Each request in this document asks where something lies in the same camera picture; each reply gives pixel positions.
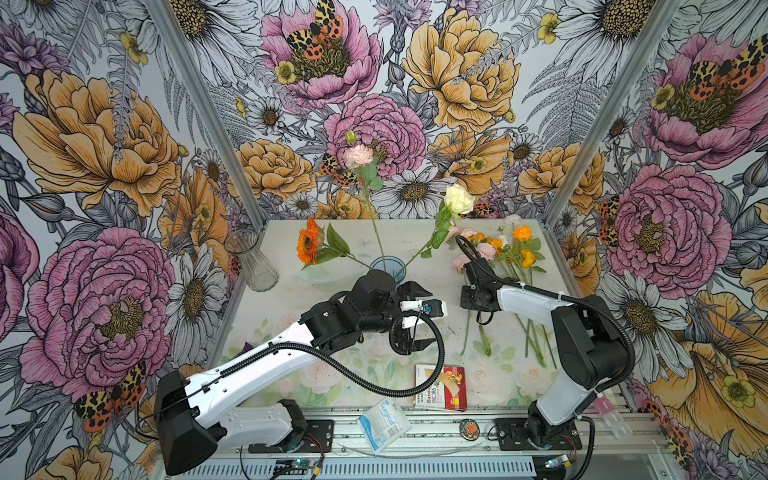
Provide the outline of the pink rose flower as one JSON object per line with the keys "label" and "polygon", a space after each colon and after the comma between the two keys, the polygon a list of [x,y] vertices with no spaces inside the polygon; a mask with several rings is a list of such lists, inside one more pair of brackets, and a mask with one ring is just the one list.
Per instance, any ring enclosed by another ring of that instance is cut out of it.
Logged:
{"label": "pink rose flower", "polygon": [[[447,243],[450,249],[458,249],[461,251],[456,261],[454,262],[453,268],[463,278],[462,287],[467,284],[464,265],[469,261],[469,259],[466,257],[466,254],[469,254],[471,257],[478,257],[478,258],[485,259],[488,262],[488,264],[491,266],[492,271],[494,272],[492,267],[492,262],[497,256],[498,250],[492,243],[490,243],[490,240],[491,240],[490,237],[481,235],[479,232],[475,232],[474,230],[471,230],[471,229],[461,230],[461,229],[458,229],[457,227],[451,228]],[[484,332],[484,327],[494,319],[495,312],[478,312],[478,311],[472,311],[472,310],[466,310],[466,309],[464,310],[466,311],[465,332],[464,332],[464,338],[462,342],[462,348],[460,350],[459,355],[464,356],[465,353],[467,352],[467,348],[469,345],[471,324],[475,323],[478,326],[479,332],[480,332],[481,353],[485,356],[490,356],[491,349],[489,346],[487,336]]]}

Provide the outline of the orange gerbera flower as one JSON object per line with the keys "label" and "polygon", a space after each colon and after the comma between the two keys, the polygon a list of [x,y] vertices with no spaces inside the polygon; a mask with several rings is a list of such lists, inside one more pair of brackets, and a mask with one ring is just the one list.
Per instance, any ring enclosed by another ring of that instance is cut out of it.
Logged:
{"label": "orange gerbera flower", "polygon": [[299,232],[296,252],[304,269],[336,259],[347,259],[366,270],[371,269],[352,253],[349,244],[331,224],[320,226],[314,218],[308,219],[306,227]]}

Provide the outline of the cream white rose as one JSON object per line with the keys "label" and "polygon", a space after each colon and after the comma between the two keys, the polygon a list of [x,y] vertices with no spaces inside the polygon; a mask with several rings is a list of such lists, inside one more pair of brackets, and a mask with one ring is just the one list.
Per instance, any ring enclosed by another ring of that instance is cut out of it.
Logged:
{"label": "cream white rose", "polygon": [[433,250],[439,249],[450,235],[450,229],[462,216],[474,209],[475,197],[461,185],[448,187],[440,202],[434,227],[427,242],[405,263],[408,267],[417,258],[430,258]]}

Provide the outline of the pink carnation stem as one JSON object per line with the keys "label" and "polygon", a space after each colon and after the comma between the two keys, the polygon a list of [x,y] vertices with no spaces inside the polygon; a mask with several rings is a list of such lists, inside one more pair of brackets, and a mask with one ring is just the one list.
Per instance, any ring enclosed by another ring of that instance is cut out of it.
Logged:
{"label": "pink carnation stem", "polygon": [[385,251],[372,203],[372,193],[381,190],[384,186],[384,180],[379,176],[378,172],[378,164],[382,159],[382,154],[359,140],[353,130],[348,130],[345,133],[345,141],[347,148],[342,153],[342,161],[344,166],[354,174],[360,184],[364,205],[372,222],[383,266],[386,267]]}

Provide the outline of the blue purple glass vase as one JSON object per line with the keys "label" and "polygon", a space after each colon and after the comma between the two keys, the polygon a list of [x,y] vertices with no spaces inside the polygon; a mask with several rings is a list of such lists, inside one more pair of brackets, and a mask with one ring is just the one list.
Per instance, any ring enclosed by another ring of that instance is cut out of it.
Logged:
{"label": "blue purple glass vase", "polygon": [[373,270],[381,270],[389,274],[397,284],[401,284],[407,275],[407,269],[405,262],[399,257],[392,255],[384,255],[375,258],[370,268]]}

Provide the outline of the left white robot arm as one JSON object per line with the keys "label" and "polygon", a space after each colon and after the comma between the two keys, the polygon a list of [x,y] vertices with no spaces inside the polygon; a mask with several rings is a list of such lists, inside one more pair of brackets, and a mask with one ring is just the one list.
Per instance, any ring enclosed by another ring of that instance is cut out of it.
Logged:
{"label": "left white robot arm", "polygon": [[[351,290],[313,305],[279,335],[235,359],[189,377],[172,371],[158,384],[151,414],[166,474],[189,472],[224,448],[259,444],[281,452],[295,449],[308,434],[295,401],[283,399],[258,408],[242,404],[317,362],[383,397],[406,398],[425,391],[444,366],[445,342],[436,322],[446,314],[446,303],[418,283],[397,284],[390,274],[370,270]],[[431,376],[396,390],[364,379],[335,359],[335,353],[362,342],[367,332],[387,334],[391,349],[401,356],[435,345]]]}

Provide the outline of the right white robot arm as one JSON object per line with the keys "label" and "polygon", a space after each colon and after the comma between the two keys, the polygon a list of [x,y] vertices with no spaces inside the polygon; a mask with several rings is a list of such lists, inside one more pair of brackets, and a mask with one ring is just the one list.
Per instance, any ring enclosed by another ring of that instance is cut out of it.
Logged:
{"label": "right white robot arm", "polygon": [[631,373],[636,359],[632,341],[600,297],[577,298],[501,279],[477,257],[464,270],[469,284],[462,288],[462,308],[515,314],[555,336],[561,372],[528,408],[525,427],[532,445],[548,447],[570,432],[573,421],[604,390]]}

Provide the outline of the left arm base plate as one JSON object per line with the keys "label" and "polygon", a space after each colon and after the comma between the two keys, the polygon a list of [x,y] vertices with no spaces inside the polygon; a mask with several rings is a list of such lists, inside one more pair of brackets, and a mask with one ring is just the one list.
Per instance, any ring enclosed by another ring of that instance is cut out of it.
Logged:
{"label": "left arm base plate", "polygon": [[335,422],[329,419],[310,419],[304,430],[293,429],[277,445],[250,444],[250,454],[272,453],[329,453],[333,445]]}

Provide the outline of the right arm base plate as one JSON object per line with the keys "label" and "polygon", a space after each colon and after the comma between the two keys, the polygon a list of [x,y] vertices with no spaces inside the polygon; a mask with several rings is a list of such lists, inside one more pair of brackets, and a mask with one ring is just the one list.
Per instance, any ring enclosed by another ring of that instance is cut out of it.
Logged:
{"label": "right arm base plate", "polygon": [[491,435],[501,451],[580,450],[582,441],[575,422],[551,426],[537,417],[496,418]]}

